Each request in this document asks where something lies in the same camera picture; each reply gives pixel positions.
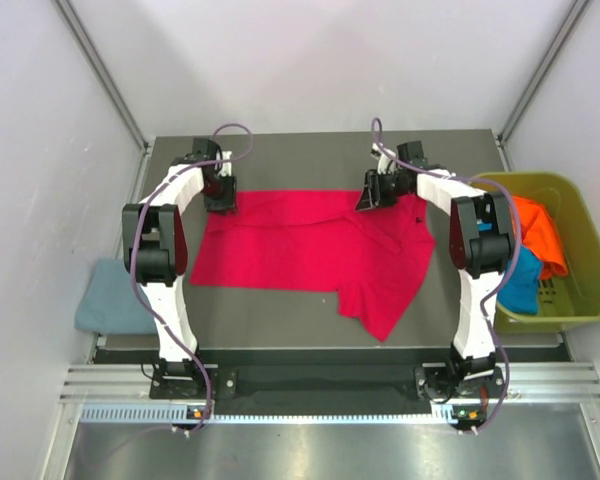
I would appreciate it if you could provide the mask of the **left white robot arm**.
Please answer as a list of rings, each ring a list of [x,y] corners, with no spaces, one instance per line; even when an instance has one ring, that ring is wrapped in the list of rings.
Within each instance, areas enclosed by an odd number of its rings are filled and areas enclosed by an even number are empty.
[[[198,195],[209,213],[237,211],[231,156],[215,139],[195,138],[191,151],[171,163],[154,191],[121,212],[124,266],[133,293],[158,331],[152,399],[193,399],[208,393],[208,373],[195,358],[198,341],[184,299],[188,247],[182,214]]]

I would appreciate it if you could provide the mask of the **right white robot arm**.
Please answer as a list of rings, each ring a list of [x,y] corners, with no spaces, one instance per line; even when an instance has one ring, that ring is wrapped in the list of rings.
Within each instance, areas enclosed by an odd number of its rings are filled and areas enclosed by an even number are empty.
[[[496,296],[521,249],[515,203],[497,186],[488,192],[430,165],[419,141],[403,143],[396,151],[375,142],[370,155],[377,166],[365,172],[357,211],[393,207],[399,198],[415,195],[449,217],[449,255],[461,294],[447,362],[447,395],[470,395],[496,375]]]

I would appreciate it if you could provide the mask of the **magenta t shirt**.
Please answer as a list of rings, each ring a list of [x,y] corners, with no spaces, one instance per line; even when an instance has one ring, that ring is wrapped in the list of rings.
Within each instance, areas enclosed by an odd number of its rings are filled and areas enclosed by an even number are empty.
[[[195,286],[336,293],[338,313],[391,335],[424,283],[436,242],[415,195],[359,212],[353,190],[246,191],[209,216]]]

